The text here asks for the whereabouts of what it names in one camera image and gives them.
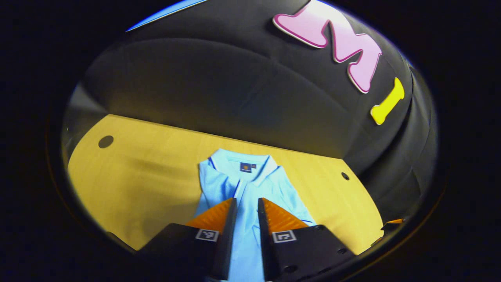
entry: pink letter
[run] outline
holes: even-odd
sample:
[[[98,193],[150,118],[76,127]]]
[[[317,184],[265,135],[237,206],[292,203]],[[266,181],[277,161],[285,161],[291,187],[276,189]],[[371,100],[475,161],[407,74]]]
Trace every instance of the pink letter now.
[[[341,63],[362,52],[358,61],[348,66],[348,76],[363,93],[369,92],[376,71],[381,48],[367,34],[355,34],[344,15],[333,7],[311,0],[293,16],[279,14],[273,17],[277,28],[316,48],[327,46],[324,30],[331,23],[334,61]]]

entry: black fabric backdrop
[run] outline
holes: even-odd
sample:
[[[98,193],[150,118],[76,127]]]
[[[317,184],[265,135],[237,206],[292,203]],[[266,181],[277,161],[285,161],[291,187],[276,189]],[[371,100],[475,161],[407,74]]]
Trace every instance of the black fabric backdrop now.
[[[336,63],[332,43],[316,49],[273,25],[274,15],[307,2],[201,3],[126,33],[83,84],[112,114],[344,159],[383,220],[402,217],[432,177],[430,93],[390,42],[349,15],[355,33],[369,34],[383,53],[366,94],[346,71],[360,54]],[[376,125],[370,109],[395,77],[405,97]]]

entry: light blue polo shirt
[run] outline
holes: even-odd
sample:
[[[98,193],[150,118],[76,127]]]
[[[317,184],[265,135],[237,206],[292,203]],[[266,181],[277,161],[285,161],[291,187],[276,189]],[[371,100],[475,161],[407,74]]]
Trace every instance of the light blue polo shirt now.
[[[229,279],[264,281],[258,198],[267,198],[303,220],[316,225],[285,170],[271,156],[217,150],[199,164],[202,195],[195,216],[229,198],[237,200]]]

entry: yellow table surface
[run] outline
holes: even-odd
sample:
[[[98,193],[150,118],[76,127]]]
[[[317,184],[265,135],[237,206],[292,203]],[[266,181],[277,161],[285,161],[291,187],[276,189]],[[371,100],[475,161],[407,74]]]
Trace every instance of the yellow table surface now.
[[[107,135],[113,143],[99,148]],[[68,171],[97,223],[140,249],[167,224],[193,218],[201,193],[198,163],[219,148],[271,155],[317,224],[326,225],[355,254],[383,235],[376,205],[340,159],[108,115],[80,140]]]

